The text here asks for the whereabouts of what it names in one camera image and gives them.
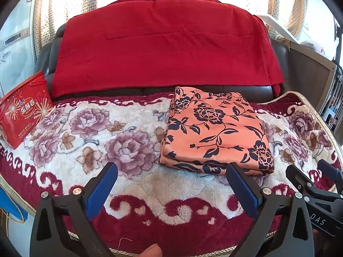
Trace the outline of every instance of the folded cloth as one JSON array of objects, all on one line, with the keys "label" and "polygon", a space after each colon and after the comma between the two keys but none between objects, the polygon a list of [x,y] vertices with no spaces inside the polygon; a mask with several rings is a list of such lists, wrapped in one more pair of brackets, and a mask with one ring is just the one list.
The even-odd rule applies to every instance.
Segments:
[{"label": "folded cloth", "polygon": [[273,86],[277,97],[283,82],[264,23],[247,11],[217,0],[119,0],[68,21],[52,95],[224,85]]},{"label": "folded cloth", "polygon": [[239,93],[213,94],[176,87],[170,102],[160,164],[191,172],[225,175],[236,162],[247,175],[274,172],[265,131]]}]

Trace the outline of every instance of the gold trim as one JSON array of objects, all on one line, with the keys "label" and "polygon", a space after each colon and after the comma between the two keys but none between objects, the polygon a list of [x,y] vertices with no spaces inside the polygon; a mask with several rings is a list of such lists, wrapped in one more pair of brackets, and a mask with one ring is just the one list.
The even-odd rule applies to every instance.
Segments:
[{"label": "gold trim", "polygon": [[[266,105],[272,102],[276,102],[277,100],[285,97],[287,94],[292,93],[295,94],[302,103],[304,103],[304,105],[306,105],[308,107],[308,109],[310,110],[311,114],[313,114],[316,119],[318,120],[318,122],[320,123],[321,127],[323,128],[323,130],[325,131],[325,133],[327,134],[330,142],[333,144],[335,151],[337,153],[337,157],[340,160],[341,165],[343,166],[343,155],[341,152],[341,149],[339,147],[339,145],[337,144],[336,139],[334,138],[332,132],[330,131],[330,129],[328,128],[328,126],[326,125],[326,123],[324,123],[322,117],[318,114],[318,112],[314,109],[314,107],[310,104],[310,102],[300,93],[298,92],[293,92],[293,91],[288,91],[286,93],[284,93],[283,95],[281,95],[280,97],[271,100],[269,102],[264,102],[264,103],[257,103],[258,105]],[[20,206],[25,209],[25,211],[27,211],[29,214],[31,215],[35,215],[36,211],[35,209],[29,204],[27,203],[7,182],[6,180],[2,177],[2,175],[0,174],[0,185],[3,189],[5,189],[14,199],[14,201],[16,201],[18,204],[20,204],[20,202],[23,202],[26,207],[22,207],[22,204],[20,204]],[[336,189],[336,185],[333,185],[332,188],[329,189],[329,191],[334,191]],[[275,232],[269,233],[267,235],[267,237],[273,235]],[[78,235],[69,232],[69,234],[78,239]],[[227,255],[230,254],[232,251],[234,251],[234,249],[236,248],[236,246],[231,246],[222,250],[218,250],[218,251],[214,251],[214,252],[210,252],[210,253],[206,253],[206,254],[202,254],[202,255],[195,255],[195,256],[190,256],[190,257],[218,257],[218,256],[222,256],[222,255]],[[120,250],[116,250],[116,249],[112,249],[110,248],[111,252],[118,257],[126,257],[126,256],[130,256],[130,257],[134,257],[137,256],[137,254],[134,253],[129,253],[129,252],[125,252],[125,251],[120,251]]]},{"label": "gold trim", "polygon": [[[312,106],[312,104],[307,100],[307,98],[305,98],[301,93],[293,92],[293,91],[288,91],[288,92],[285,92],[283,95],[281,95],[280,97],[278,97],[278,98],[276,98],[274,100],[271,100],[271,101],[265,102],[265,103],[258,103],[258,105],[266,105],[266,104],[269,104],[269,103],[272,103],[272,102],[276,102],[277,100],[283,98],[284,96],[288,95],[289,93],[295,94],[300,99],[300,101],[304,105],[306,105],[308,107],[308,109],[310,110],[310,113],[315,116],[317,121],[320,123],[320,126],[325,131],[325,133],[326,133],[327,137],[329,138],[330,142],[334,146],[335,151],[337,153],[337,157],[339,158],[340,163],[341,163],[341,168],[343,168],[343,155],[342,155],[342,151],[341,151],[341,148],[339,147],[339,145],[337,144],[337,141],[336,141],[335,137],[333,136],[333,134],[332,134],[331,130],[329,129],[329,127],[327,126],[327,124],[324,122],[323,118],[318,114],[318,112],[315,110],[315,108]],[[329,189],[329,191],[330,192],[334,192],[334,191],[337,192],[336,185],[334,184],[332,186],[332,188]]]}]

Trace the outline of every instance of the navy flower print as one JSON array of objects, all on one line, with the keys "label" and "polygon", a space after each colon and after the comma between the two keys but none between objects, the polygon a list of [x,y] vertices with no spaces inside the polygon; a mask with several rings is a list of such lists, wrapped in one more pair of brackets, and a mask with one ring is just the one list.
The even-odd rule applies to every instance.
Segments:
[{"label": "navy flower print", "polygon": [[168,129],[178,130],[180,128],[181,122],[178,119],[171,118],[169,120]]},{"label": "navy flower print", "polygon": [[257,140],[253,148],[249,148],[249,156],[258,161],[259,169],[274,169],[273,156],[264,142]]},{"label": "navy flower print", "polygon": [[213,125],[222,124],[225,113],[220,109],[210,107],[197,107],[194,109],[194,116],[198,121],[210,122]]},{"label": "navy flower print", "polygon": [[219,174],[222,171],[220,167],[216,167],[213,165],[203,165],[202,168],[207,174]]},{"label": "navy flower print", "polygon": [[174,102],[174,107],[175,109],[184,110],[187,108],[190,101],[191,101],[190,97],[183,97],[183,98],[176,99]]},{"label": "navy flower print", "polygon": [[217,97],[217,98],[223,98],[227,96],[227,93],[221,93],[221,94],[212,94],[212,96]]}]

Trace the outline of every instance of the fabric fold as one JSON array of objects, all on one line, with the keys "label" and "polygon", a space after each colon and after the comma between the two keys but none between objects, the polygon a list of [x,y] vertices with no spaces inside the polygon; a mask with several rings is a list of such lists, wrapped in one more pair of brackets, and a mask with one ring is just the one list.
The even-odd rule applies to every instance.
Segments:
[{"label": "fabric fold", "polygon": [[262,123],[239,93],[213,94],[176,87],[170,102],[161,165],[225,175],[236,162],[247,175],[274,172],[274,160]]}]

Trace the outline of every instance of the thread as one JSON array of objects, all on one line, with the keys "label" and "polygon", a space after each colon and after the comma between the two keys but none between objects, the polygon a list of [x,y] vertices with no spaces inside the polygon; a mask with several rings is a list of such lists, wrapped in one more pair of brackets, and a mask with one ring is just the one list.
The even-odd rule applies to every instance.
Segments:
[{"label": "thread", "polygon": [[119,245],[118,245],[118,247],[117,247],[117,250],[119,249],[120,242],[121,242],[121,240],[122,240],[122,239],[128,239],[128,238],[121,238],[121,239],[119,240]]}]

